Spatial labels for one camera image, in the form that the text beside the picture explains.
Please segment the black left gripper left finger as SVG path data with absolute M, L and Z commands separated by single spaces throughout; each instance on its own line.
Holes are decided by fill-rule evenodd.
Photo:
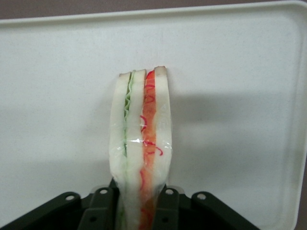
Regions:
M 2 230 L 114 230 L 119 190 L 112 179 L 85 198 L 65 192 L 29 211 Z

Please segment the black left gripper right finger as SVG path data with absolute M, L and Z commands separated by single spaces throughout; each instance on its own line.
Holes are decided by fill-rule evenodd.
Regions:
M 174 187 L 161 191 L 153 218 L 154 230 L 257 230 L 254 224 L 209 192 L 191 198 Z

